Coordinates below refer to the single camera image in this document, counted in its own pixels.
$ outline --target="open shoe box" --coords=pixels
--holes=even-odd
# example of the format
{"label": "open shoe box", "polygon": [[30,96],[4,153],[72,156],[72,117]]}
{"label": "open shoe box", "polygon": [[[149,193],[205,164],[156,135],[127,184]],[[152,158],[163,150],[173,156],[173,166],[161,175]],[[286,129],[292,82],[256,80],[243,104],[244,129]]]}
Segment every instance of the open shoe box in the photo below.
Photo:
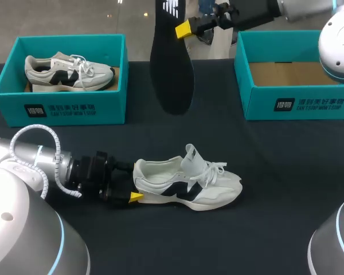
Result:
{"label": "open shoe box", "polygon": [[344,85],[323,71],[319,35],[239,34],[234,68],[247,120],[344,119]]}
{"label": "open shoe box", "polygon": [[[114,67],[114,86],[105,91],[26,92],[25,58],[48,58],[57,52]],[[10,127],[122,124],[127,81],[127,48],[122,34],[18,37],[0,75],[0,111]]]}

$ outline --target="black insole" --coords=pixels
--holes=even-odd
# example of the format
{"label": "black insole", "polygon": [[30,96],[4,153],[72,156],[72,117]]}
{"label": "black insole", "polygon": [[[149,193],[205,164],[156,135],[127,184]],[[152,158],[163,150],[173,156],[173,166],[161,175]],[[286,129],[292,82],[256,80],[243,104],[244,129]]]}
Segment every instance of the black insole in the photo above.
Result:
{"label": "black insole", "polygon": [[[178,7],[171,8],[172,2],[178,3]],[[184,22],[185,9],[185,0],[155,0],[150,74],[162,108],[172,115],[188,111],[195,88],[194,69],[185,42],[177,39],[175,32],[175,27]]]}
{"label": "black insole", "polygon": [[38,66],[34,70],[37,72],[43,72],[44,70],[50,70],[50,69],[51,69],[50,66]]}

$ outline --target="table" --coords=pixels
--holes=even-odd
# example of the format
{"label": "table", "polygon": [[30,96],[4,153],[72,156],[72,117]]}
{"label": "table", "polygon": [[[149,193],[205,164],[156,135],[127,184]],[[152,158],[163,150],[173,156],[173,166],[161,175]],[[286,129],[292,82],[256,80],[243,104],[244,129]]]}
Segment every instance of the table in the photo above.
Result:
{"label": "table", "polygon": [[[148,62],[130,62],[125,125],[53,127],[78,158],[101,150],[128,162],[166,160],[193,143],[243,179],[238,201],[201,213],[115,209],[51,190],[49,204],[87,243],[92,275],[309,274],[308,242],[344,201],[344,121],[245,121],[233,62],[193,61],[196,91],[185,116],[162,111]],[[0,114],[0,137],[17,131]],[[53,146],[39,130],[20,139]]]}

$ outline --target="white coiled cable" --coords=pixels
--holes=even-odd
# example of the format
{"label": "white coiled cable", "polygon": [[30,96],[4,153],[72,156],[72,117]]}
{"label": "white coiled cable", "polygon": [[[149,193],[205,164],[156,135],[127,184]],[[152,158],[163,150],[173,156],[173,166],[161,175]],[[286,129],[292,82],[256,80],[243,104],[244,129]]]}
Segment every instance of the white coiled cable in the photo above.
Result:
{"label": "white coiled cable", "polygon": [[29,167],[30,169],[37,171],[38,173],[40,173],[40,175],[42,176],[42,179],[44,180],[44,189],[42,190],[42,194],[41,194],[41,198],[45,199],[47,192],[48,192],[48,178],[46,173],[43,172],[42,169],[38,168],[37,166],[28,163],[28,162],[24,162],[23,160],[19,159],[15,153],[14,153],[14,145],[15,142],[17,141],[18,137],[20,137],[20,135],[22,135],[24,132],[29,131],[31,129],[43,129],[48,131],[53,139],[55,140],[55,144],[56,144],[56,153],[55,153],[55,182],[56,185],[60,188],[60,190],[70,196],[76,197],[76,198],[80,198],[81,197],[81,193],[78,191],[73,191],[73,190],[69,190],[67,188],[65,188],[61,182],[60,182],[60,178],[59,178],[59,166],[60,166],[60,152],[61,152],[61,147],[60,147],[60,141],[56,135],[56,133],[54,132],[54,130],[52,130],[50,127],[47,127],[45,125],[42,124],[33,124],[33,125],[29,125],[27,127],[24,127],[22,129],[20,129],[11,139],[10,142],[10,146],[9,146],[9,152],[11,157],[19,164],[24,165],[26,167]]}

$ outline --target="sneaker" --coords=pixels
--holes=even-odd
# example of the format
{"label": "sneaker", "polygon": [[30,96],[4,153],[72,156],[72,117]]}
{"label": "sneaker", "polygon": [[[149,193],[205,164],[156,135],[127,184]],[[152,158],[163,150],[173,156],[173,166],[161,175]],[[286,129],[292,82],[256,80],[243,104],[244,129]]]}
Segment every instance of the sneaker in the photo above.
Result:
{"label": "sneaker", "polygon": [[58,52],[47,59],[27,56],[25,74],[31,92],[82,92],[109,88],[113,84],[115,70],[89,62],[83,56],[67,56]]}
{"label": "sneaker", "polygon": [[165,162],[135,163],[133,178],[144,198],[141,203],[179,202],[195,211],[212,210],[233,202],[242,191],[241,178],[224,171],[226,163],[203,160],[192,144],[186,156]]}

